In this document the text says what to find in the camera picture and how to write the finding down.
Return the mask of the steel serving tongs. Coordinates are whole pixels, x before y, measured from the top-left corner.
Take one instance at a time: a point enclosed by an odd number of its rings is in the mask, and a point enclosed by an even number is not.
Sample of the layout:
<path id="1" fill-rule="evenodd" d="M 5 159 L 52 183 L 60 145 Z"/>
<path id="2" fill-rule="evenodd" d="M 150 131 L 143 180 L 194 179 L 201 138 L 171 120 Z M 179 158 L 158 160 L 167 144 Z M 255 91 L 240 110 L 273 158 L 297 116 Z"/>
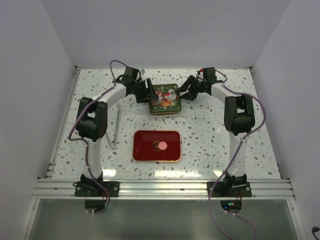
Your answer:
<path id="1" fill-rule="evenodd" d="M 118 127 L 120 123 L 120 107 L 113 106 L 108 110 L 107 130 L 105 137 L 108 146 L 113 150 L 116 147 L 116 138 L 118 137 Z"/>

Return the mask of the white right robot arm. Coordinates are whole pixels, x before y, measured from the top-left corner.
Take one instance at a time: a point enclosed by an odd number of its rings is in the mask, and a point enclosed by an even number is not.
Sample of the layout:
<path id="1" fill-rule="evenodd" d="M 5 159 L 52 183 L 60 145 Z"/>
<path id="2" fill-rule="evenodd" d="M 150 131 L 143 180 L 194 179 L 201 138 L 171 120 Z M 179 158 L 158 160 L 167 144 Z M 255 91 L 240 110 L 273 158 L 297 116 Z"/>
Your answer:
<path id="1" fill-rule="evenodd" d="M 228 78 L 214 67 L 206 67 L 198 71 L 198 75 L 190 75 L 175 90 L 183 93 L 182 99 L 194 101 L 198 94 L 206 93 L 224 104 L 223 124 L 229 133 L 229 162 L 222 173 L 223 192 L 227 196 L 235 196 L 247 183 L 245 168 L 247 138 L 254 132 L 256 124 L 253 100 L 248 93 L 235 92 L 226 86 Z"/>

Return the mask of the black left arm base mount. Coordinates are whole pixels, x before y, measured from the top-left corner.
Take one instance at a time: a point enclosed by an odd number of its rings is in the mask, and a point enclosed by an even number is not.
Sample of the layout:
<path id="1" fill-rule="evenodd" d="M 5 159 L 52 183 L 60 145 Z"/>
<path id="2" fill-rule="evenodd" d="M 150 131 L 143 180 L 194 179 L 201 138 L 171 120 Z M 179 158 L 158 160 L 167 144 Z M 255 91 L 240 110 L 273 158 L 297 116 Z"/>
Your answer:
<path id="1" fill-rule="evenodd" d="M 119 196 L 120 182 L 119 181 L 103 181 L 100 176 L 97 179 L 81 175 L 80 181 L 72 184 L 75 187 L 74 195 L 76 197 L 112 197 Z"/>

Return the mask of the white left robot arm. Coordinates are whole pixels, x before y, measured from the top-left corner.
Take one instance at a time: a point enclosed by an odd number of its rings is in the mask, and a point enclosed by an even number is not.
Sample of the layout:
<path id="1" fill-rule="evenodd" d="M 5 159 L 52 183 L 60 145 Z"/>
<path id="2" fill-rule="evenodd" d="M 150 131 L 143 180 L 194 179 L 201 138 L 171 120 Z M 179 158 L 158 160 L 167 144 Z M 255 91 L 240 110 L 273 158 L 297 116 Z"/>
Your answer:
<path id="1" fill-rule="evenodd" d="M 158 98 L 151 79 L 143 79 L 140 70 L 127 66 L 124 74 L 114 79 L 110 88 L 93 97 L 82 97 L 79 101 L 77 117 L 68 139 L 85 144 L 81 179 L 91 179 L 86 190 L 92 196 L 99 196 L 104 190 L 104 184 L 100 181 L 103 178 L 101 142 L 108 129 L 108 111 L 128 95 L 134 95 L 137 103 Z M 74 131 L 78 132 L 78 138 L 72 138 Z"/>

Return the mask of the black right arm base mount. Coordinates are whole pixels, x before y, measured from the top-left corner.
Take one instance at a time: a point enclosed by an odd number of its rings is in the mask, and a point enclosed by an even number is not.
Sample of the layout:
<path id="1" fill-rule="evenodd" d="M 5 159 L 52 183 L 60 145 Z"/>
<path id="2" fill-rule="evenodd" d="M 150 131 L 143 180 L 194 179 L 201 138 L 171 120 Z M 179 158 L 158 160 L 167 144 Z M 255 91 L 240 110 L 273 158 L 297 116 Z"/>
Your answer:
<path id="1" fill-rule="evenodd" d="M 213 190 L 211 194 L 211 197 L 213 198 L 250 198 L 253 196 L 246 174 L 242 176 L 230 176 L 227 174 L 223 178 L 223 181 L 218 181 L 216 183 L 215 187 L 213 187 L 214 184 L 214 181 L 206 183 L 208 195 L 210 195 L 210 192 Z"/>

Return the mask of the green tin lid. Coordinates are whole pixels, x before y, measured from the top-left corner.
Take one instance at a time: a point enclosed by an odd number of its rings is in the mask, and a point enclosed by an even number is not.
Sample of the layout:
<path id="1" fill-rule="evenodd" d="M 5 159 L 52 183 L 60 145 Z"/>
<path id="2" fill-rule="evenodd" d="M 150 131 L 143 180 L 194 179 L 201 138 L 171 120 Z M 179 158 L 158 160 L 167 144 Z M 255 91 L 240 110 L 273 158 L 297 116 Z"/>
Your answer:
<path id="1" fill-rule="evenodd" d="M 182 102 L 177 84 L 158 84 L 153 89 L 157 99 L 149 101 L 149 112 L 152 115 L 175 114 L 182 110 Z"/>

